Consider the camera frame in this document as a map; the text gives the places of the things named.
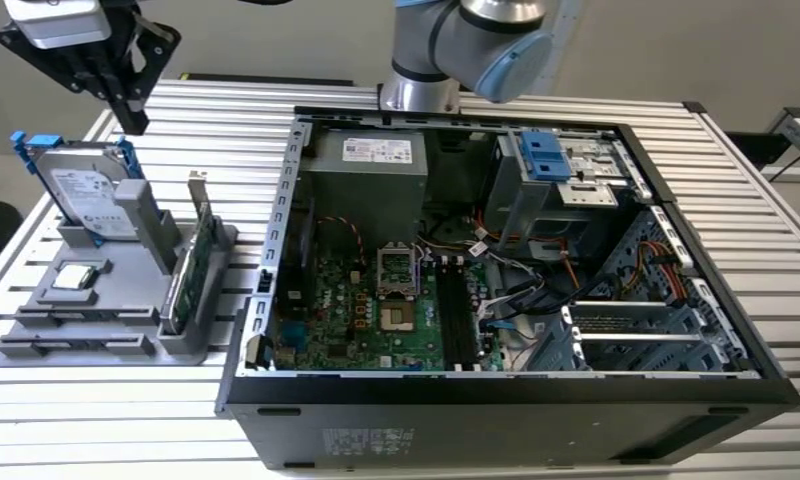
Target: case label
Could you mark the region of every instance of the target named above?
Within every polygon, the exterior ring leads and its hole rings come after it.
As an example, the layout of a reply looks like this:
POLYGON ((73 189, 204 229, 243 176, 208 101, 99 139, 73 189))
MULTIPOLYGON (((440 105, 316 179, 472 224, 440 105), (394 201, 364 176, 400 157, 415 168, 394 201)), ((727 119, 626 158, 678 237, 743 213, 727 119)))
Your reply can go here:
POLYGON ((344 140, 346 162, 412 163, 410 140, 348 138, 344 140))
POLYGON ((332 456, 408 455, 414 428, 324 428, 323 444, 332 456))

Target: blue clip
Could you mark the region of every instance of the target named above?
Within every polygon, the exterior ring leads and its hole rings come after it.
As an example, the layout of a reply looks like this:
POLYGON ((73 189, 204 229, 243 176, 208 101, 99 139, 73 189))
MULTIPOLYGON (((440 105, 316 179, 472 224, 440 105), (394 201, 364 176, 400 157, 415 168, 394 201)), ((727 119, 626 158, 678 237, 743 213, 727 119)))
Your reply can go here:
POLYGON ((9 138, 12 140, 12 148, 15 149, 15 153, 17 153, 17 156, 21 157, 24 165, 27 166, 27 170, 29 170, 29 173, 32 173, 33 175, 37 175, 39 169, 36 168, 36 162, 29 156, 28 149, 56 148, 63 144, 63 137, 60 137, 59 135, 35 135, 29 139, 29 141, 25 142, 24 140, 27 139, 27 132, 19 130, 12 134, 9 138))
POLYGON ((32 157, 27 151, 27 143, 24 143, 27 132, 19 130, 9 138, 12 140, 12 149, 15 150, 15 153, 17 153, 17 156, 21 157, 24 165, 27 166, 27 170, 29 173, 36 175, 39 173, 39 170, 36 169, 36 162, 32 161, 32 157))
POLYGON ((33 135, 33 137, 29 139, 29 142, 27 142, 27 145, 29 145, 33 148, 56 148, 63 144, 63 137, 60 137, 59 135, 33 135))
POLYGON ((522 132, 522 156, 534 180, 563 182, 572 176, 572 167, 563 154, 558 136, 550 132, 522 132))
POLYGON ((119 140, 116 140, 116 147, 121 149, 121 153, 124 154, 124 163, 127 164, 131 178, 144 180, 145 173, 143 172, 143 166, 136 158, 136 148, 124 135, 121 135, 119 140))

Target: motherboard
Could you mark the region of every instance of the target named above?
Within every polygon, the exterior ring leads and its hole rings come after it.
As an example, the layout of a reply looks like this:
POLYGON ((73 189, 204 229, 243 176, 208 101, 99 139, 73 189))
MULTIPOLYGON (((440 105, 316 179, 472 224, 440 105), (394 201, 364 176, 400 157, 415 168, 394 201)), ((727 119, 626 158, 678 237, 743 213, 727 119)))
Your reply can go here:
MULTIPOLYGON (((444 294, 439 291, 436 261, 414 259, 415 279, 404 273, 402 255, 391 253, 370 258, 370 267, 358 259, 325 255, 317 260, 315 300, 305 321, 285 321, 280 328, 276 364, 297 370, 408 370, 443 371, 446 363, 444 294), (394 284, 415 283, 418 295, 380 294, 378 276, 394 284)), ((460 318, 463 330, 474 342, 474 355, 480 346, 474 335, 471 312, 488 295, 484 266, 468 264, 462 269, 462 301, 467 303, 460 318)), ((480 368, 503 368, 498 348, 494 355, 479 359, 480 368)))

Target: wall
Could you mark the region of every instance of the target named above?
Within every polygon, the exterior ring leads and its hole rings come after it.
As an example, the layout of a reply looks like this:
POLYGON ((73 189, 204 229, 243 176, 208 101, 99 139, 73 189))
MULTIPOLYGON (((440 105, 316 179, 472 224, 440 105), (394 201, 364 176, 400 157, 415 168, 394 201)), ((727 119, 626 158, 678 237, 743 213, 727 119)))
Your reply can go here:
MULTIPOLYGON (((556 95, 700 100, 727 128, 760 129, 800 105, 800 0, 583 0, 556 95)), ((145 15, 184 42, 183 71, 347 78, 388 72, 390 0, 153 0, 145 15)), ((5 22, 0 0, 0 25, 5 22)), ((101 104, 75 96, 0 46, 0 152, 24 128, 79 136, 101 104)))
MULTIPOLYGON (((375 85, 390 69, 392 5, 388 0, 296 0, 281 7, 236 0, 153 0, 143 9, 184 36, 169 78, 199 71, 375 85)), ((0 0, 0 26, 7 18, 0 0)), ((69 93, 0 46, 0 153, 8 151, 5 138, 16 129, 83 136, 101 109, 88 94, 69 93)))
POLYGON ((764 129, 800 106, 800 0, 587 0, 554 93, 699 100, 764 129))

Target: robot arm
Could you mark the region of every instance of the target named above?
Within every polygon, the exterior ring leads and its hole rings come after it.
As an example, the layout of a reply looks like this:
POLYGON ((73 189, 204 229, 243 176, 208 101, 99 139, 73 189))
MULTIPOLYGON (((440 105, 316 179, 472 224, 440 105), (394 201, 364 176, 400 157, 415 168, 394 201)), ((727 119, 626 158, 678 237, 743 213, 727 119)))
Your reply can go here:
MULTIPOLYGON (((280 5, 291 0, 240 0, 280 5)), ((0 43, 75 93, 107 101, 124 132, 148 127, 145 101, 181 36, 141 15, 137 0, 4 0, 0 43), (144 57, 137 70, 133 51, 144 57)), ((459 113, 459 86, 511 101, 543 68, 551 36, 543 0, 395 0, 386 110, 459 113)))
POLYGON ((135 0, 5 0, 5 6, 12 22, 0 43, 68 90, 109 103, 125 133, 141 135, 177 30, 148 21, 135 0), (133 52, 144 57, 141 70, 133 52))

